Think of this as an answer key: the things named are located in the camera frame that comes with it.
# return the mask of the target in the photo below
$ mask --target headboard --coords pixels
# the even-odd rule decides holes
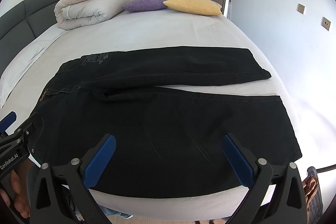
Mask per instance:
[[[0,76],[30,42],[56,24],[59,0],[24,0],[0,17]]]

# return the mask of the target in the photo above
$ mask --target pant leg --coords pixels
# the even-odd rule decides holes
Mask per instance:
[[[34,186],[35,182],[37,179],[37,175],[39,173],[40,168],[37,165],[33,165],[27,172],[27,194],[28,194],[28,200],[29,204],[32,203],[33,200],[33,191],[34,191]],[[76,213],[76,214],[81,214],[80,211],[78,210],[77,206],[74,204],[70,190],[65,188],[65,193],[66,193],[66,199],[67,202],[70,206],[70,208]],[[106,215],[106,216],[122,216],[122,217],[129,217],[129,214],[124,214],[106,207],[103,207],[101,205],[98,205],[101,211]]]

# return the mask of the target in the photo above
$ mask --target wooden floor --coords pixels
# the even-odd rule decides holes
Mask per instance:
[[[111,216],[108,219],[113,224],[195,224],[194,221],[165,221],[165,220],[155,220],[149,218],[132,217],[129,219],[122,218],[120,216]],[[201,221],[201,224],[209,224],[209,221]],[[222,219],[215,219],[215,224],[225,224]]]

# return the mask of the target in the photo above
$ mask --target wall outlet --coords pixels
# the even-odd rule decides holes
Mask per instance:
[[[297,11],[304,14],[305,13],[305,9],[306,7],[303,6],[302,4],[299,4],[298,7],[297,7]]]
[[[331,22],[328,19],[326,19],[325,17],[322,19],[322,26],[325,27],[327,30],[330,29],[330,24],[331,24]]]

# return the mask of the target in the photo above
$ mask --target purple pillow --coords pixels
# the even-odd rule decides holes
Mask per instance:
[[[122,6],[123,9],[130,12],[146,12],[166,9],[163,4],[166,0],[133,0]]]

